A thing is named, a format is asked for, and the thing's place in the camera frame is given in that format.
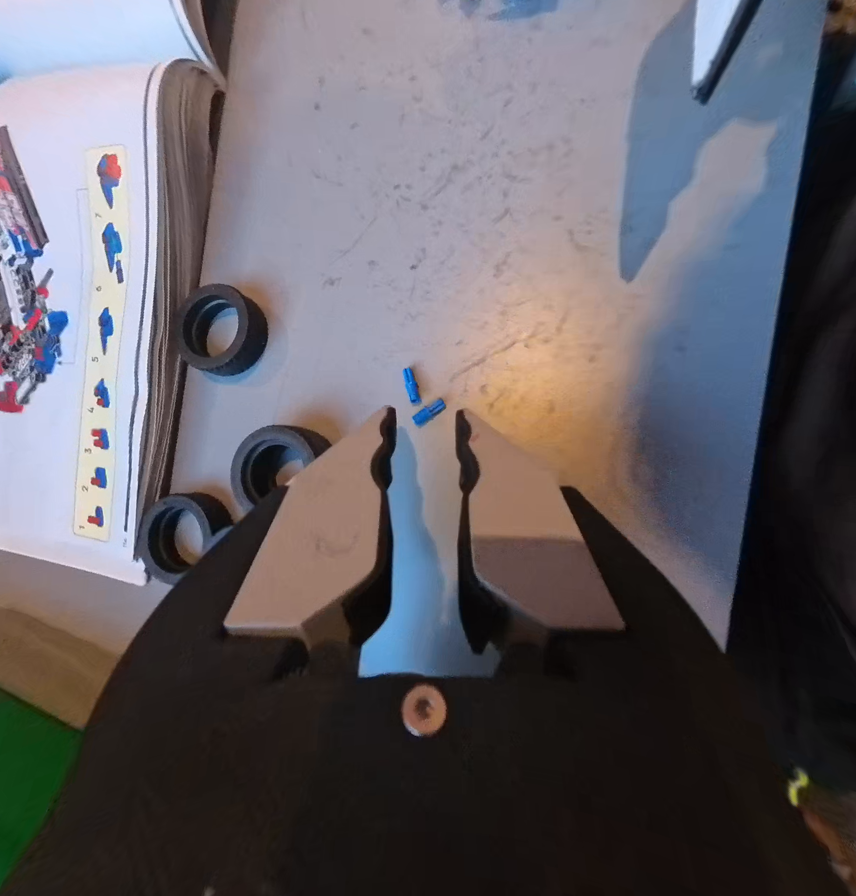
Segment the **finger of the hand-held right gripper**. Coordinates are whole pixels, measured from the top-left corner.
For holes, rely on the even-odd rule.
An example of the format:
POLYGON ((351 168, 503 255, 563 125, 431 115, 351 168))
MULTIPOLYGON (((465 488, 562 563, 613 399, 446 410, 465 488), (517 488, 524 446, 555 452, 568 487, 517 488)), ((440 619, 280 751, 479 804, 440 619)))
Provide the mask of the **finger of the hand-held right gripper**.
POLYGON ((690 87, 697 103, 708 103, 762 2, 695 4, 690 87))

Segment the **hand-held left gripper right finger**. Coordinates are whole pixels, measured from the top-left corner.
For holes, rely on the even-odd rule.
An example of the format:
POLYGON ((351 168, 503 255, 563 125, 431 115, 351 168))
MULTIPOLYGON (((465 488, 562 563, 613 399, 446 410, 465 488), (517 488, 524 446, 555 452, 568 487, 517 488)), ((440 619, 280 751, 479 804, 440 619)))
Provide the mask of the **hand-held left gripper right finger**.
POLYGON ((626 623, 555 473, 473 411, 456 412, 458 610, 475 654, 626 623))

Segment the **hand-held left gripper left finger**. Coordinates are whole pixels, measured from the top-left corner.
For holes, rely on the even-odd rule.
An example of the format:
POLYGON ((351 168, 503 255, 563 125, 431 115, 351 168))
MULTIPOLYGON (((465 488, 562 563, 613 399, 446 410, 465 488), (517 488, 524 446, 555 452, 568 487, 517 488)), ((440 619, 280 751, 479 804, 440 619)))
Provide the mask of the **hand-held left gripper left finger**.
POLYGON ((224 620, 228 633, 366 642, 390 609, 388 491, 397 413, 384 406, 286 488, 224 620))

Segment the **green plastic bin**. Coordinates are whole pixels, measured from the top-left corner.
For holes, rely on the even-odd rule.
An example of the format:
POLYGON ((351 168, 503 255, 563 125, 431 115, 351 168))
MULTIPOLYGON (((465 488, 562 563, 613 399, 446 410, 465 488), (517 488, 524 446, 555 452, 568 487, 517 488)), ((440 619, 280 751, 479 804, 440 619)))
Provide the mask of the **green plastic bin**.
POLYGON ((0 689, 0 889, 37 835, 82 733, 0 689))

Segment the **black rubber tyre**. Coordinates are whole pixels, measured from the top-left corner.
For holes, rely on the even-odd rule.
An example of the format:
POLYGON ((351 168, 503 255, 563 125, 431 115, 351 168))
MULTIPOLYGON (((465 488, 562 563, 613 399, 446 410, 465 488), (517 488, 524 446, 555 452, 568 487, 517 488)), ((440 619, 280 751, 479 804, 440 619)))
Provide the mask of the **black rubber tyre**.
POLYGON ((193 290, 177 310, 174 343, 190 367, 219 378, 242 375, 265 351, 268 323, 259 305, 236 287, 208 284, 193 290), (232 341, 214 351, 210 333, 220 318, 233 317, 232 341))
POLYGON ((323 435, 309 428, 269 425, 246 436, 231 465, 231 487, 243 514, 277 489, 290 485, 295 475, 331 447, 323 435))
POLYGON ((137 554, 151 578, 174 586, 232 526, 230 511, 216 497, 202 492, 165 496, 141 519, 137 554), (183 516, 194 521, 201 536, 201 551, 194 560, 186 559, 179 550, 177 532, 183 516))

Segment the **person's black trousers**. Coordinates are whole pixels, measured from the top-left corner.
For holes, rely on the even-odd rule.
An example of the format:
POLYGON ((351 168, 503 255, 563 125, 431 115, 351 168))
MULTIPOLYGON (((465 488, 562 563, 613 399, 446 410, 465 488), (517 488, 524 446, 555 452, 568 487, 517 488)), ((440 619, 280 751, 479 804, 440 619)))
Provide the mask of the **person's black trousers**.
POLYGON ((727 654, 856 894, 856 2, 828 2, 727 654))

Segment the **open instruction booklet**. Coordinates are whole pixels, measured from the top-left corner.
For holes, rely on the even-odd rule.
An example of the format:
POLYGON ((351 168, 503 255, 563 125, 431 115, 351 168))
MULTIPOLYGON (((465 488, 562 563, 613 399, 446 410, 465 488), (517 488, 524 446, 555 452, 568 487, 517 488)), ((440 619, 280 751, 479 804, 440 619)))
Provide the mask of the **open instruction booklet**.
POLYGON ((0 2, 0 550, 142 585, 226 51, 210 2, 0 2))

